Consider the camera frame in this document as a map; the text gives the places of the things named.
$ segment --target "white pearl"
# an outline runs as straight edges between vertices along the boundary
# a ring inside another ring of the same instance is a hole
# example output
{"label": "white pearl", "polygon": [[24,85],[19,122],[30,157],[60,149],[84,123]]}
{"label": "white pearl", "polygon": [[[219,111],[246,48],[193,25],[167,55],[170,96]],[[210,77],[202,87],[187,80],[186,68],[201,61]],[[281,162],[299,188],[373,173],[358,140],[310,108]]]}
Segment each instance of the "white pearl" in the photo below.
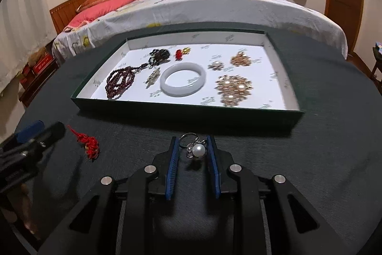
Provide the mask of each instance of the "white pearl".
{"label": "white pearl", "polygon": [[195,144],[191,151],[195,157],[200,158],[206,153],[206,148],[202,144]]}

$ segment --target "white curtain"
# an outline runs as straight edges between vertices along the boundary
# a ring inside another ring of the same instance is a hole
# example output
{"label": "white curtain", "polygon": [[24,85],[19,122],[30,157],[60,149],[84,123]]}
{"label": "white curtain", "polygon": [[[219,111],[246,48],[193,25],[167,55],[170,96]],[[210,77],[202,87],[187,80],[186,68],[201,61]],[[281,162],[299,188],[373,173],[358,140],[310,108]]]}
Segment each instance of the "white curtain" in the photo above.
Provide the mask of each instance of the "white curtain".
{"label": "white curtain", "polygon": [[56,36],[46,0],[1,0],[0,93],[28,57]]}

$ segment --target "metal screw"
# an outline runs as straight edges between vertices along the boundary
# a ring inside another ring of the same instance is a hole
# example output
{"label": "metal screw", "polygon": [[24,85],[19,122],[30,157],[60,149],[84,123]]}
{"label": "metal screw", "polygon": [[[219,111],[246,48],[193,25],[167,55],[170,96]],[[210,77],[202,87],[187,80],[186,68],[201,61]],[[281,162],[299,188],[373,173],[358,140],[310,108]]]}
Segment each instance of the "metal screw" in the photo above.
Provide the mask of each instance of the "metal screw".
{"label": "metal screw", "polygon": [[101,184],[102,185],[109,185],[112,181],[113,181],[113,179],[110,176],[104,176],[101,179]]}
{"label": "metal screw", "polygon": [[279,184],[285,183],[285,177],[283,175],[276,175],[275,176],[275,182],[278,182]]}
{"label": "metal screw", "polygon": [[154,165],[148,165],[145,167],[144,171],[146,173],[154,173],[156,171],[156,167]]}
{"label": "metal screw", "polygon": [[231,170],[232,172],[240,172],[240,171],[241,171],[241,166],[238,165],[238,164],[232,164],[232,165],[230,166],[230,170]]}

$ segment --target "wooden floor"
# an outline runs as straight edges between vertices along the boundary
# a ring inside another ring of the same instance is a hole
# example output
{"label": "wooden floor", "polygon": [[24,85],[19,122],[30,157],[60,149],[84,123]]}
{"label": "wooden floor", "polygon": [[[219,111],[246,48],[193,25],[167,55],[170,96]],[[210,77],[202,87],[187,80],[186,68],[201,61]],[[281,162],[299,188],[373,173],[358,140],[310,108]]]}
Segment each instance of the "wooden floor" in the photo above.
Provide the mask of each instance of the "wooden floor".
{"label": "wooden floor", "polygon": [[[363,72],[368,78],[371,76],[371,70],[367,67],[367,65],[362,61],[362,59],[355,53],[352,55],[348,55],[348,58],[346,59],[351,64],[355,65],[361,72]],[[379,81],[373,77],[371,79],[376,87],[378,88],[380,86]],[[382,94],[382,87],[379,88],[379,92]]]}

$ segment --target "bracelet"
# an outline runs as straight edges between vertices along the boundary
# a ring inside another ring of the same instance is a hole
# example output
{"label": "bracelet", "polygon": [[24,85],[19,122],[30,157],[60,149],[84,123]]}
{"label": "bracelet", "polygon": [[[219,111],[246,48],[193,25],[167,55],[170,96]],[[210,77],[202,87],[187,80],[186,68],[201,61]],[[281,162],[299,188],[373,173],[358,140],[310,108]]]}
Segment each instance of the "bracelet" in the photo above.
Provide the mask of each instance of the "bracelet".
{"label": "bracelet", "polygon": [[[194,83],[184,86],[184,87],[172,87],[166,84],[167,78],[175,72],[190,70],[197,72],[200,77]],[[194,94],[201,87],[204,86],[206,82],[206,71],[198,64],[195,63],[179,63],[169,67],[164,71],[162,76],[160,77],[160,88],[164,93],[171,97],[186,97],[187,95]]]}

